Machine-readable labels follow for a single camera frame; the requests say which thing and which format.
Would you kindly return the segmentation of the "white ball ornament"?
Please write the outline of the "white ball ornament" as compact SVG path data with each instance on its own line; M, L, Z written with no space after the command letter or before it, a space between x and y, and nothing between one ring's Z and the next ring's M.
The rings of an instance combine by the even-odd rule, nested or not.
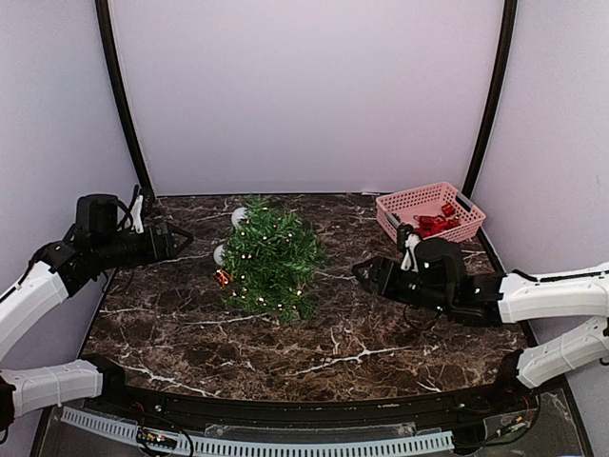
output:
M238 207L231 214L231 224L234 228L239 227L247 219L247 208Z
M213 251L213 260L216 265L222 266L225 263L225 245L218 245Z

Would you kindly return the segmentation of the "red gold drum ornament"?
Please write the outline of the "red gold drum ornament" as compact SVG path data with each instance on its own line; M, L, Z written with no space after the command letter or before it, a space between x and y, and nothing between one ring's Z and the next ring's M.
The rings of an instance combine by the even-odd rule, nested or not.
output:
M225 289L234 280L234 276L223 269L217 269L213 273L214 280L218 283L221 289Z

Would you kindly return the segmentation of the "pink plastic basket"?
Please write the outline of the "pink plastic basket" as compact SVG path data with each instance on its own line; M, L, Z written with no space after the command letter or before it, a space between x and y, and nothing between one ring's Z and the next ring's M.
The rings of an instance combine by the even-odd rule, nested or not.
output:
M440 182L419 188L382 195L376 198L377 220L393 242L397 241L397 227L409 224L414 229L414 215L436 215L444 204L452 204L461 219L457 228L428 238L443 238L463 242L474 237L486 215L454 186Z

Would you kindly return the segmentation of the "small green christmas tree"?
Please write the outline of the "small green christmas tree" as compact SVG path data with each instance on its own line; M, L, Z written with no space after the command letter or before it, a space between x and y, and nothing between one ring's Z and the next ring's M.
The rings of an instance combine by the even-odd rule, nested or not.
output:
M234 276L222 289L223 302L282 322L314 318L317 305L306 289L325 253L313 229L263 196L247 197L242 207L247 219L233 227L224 242L225 263L218 266Z

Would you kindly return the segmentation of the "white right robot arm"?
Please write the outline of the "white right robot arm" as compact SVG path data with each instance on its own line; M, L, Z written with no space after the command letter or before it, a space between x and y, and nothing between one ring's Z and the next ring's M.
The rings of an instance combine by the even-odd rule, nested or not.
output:
M406 241L403 258L369 258L352 273L369 293L445 315L471 328L498 328L571 318L580 324L501 360L486 405L504 413L523 391L608 357L608 265L531 275L520 270L470 275L459 244L442 238Z

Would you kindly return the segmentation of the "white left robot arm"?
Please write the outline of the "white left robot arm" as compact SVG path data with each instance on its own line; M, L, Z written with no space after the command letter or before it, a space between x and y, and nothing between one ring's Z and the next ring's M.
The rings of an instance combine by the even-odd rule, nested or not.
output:
M1 353L7 355L43 317L111 269L173 260L194 240L171 223L147 225L151 196L137 189L129 204L111 194L82 196L60 241L39 248L24 274L1 296ZM53 367L1 371L1 428L31 411L97 398L114 415L134 407L125 373L104 356Z

